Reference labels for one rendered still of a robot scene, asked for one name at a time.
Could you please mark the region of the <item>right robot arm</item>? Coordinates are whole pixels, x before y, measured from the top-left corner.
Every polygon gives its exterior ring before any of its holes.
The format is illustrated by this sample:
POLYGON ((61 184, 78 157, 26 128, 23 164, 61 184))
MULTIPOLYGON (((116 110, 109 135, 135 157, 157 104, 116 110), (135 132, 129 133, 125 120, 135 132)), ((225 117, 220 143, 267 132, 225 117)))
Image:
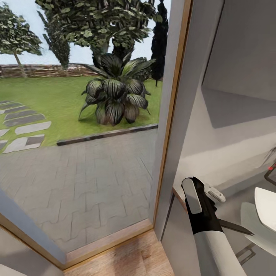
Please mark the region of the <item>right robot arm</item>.
POLYGON ((182 188, 196 243, 201 276, 246 276, 217 219, 215 202, 225 196, 196 177, 185 178, 182 188))

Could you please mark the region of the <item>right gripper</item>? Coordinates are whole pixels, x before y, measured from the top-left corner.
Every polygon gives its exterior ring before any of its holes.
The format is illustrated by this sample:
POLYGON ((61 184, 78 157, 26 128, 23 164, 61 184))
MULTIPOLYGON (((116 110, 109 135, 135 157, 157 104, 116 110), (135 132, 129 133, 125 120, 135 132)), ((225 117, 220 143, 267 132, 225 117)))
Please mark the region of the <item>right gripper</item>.
POLYGON ((215 213, 217 211, 217 208, 215 207, 215 202, 212 199, 210 199, 209 197, 208 197, 208 200, 209 200, 212 208, 214 209, 214 213, 215 213))

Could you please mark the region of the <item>parer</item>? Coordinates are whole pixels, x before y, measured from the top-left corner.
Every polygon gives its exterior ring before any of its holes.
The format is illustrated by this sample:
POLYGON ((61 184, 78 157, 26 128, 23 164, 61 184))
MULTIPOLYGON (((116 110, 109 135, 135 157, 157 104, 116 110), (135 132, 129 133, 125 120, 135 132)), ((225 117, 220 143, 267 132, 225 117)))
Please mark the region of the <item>parer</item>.
POLYGON ((225 227, 230 227, 230 228, 233 228, 235 230, 239 230, 239 231, 242 231, 242 232, 245 232, 245 233, 251 233, 253 234, 252 232, 250 232, 249 230, 247 230, 246 228, 240 226, 240 225, 237 225, 235 223, 230 223, 230 222, 227 222, 225 220, 221 220, 221 219, 218 219, 220 225, 223 225, 225 227))

